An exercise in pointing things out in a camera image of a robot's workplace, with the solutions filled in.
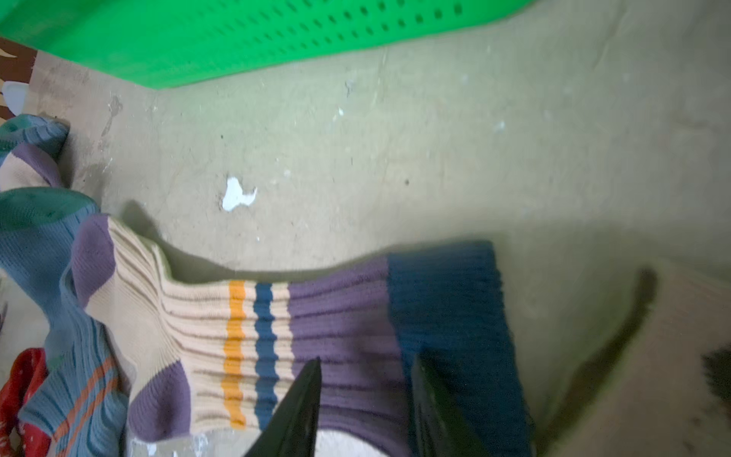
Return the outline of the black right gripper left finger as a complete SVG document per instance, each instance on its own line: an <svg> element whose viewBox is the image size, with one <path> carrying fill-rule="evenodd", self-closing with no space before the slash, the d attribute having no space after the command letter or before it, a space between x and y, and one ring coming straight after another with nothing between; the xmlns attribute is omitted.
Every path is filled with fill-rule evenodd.
<svg viewBox="0 0 731 457"><path fill-rule="evenodd" d="M312 457L321 405L321 359L308 361L245 457Z"/></svg>

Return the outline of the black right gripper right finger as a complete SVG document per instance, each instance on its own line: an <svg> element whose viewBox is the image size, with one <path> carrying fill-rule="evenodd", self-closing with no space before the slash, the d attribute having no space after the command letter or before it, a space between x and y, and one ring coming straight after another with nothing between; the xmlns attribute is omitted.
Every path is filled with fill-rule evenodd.
<svg viewBox="0 0 731 457"><path fill-rule="evenodd" d="M489 456L445 382L420 355L415 357L411 381L419 456Z"/></svg>

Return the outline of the cream purple striped sock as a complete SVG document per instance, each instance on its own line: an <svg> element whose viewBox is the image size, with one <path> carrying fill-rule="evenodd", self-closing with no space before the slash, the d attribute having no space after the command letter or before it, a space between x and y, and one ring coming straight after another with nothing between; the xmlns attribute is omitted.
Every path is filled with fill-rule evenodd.
<svg viewBox="0 0 731 457"><path fill-rule="evenodd" d="M152 242L106 226L75 242L72 274L83 310L135 368L129 427L142 440L263 430L319 359L320 427L411 456L422 357L489 454L531 453L491 243L392 253L304 282L189 285Z"/></svg>
<svg viewBox="0 0 731 457"><path fill-rule="evenodd" d="M1 191L24 188L64 188L57 163L30 143L14 148L1 165Z"/></svg>

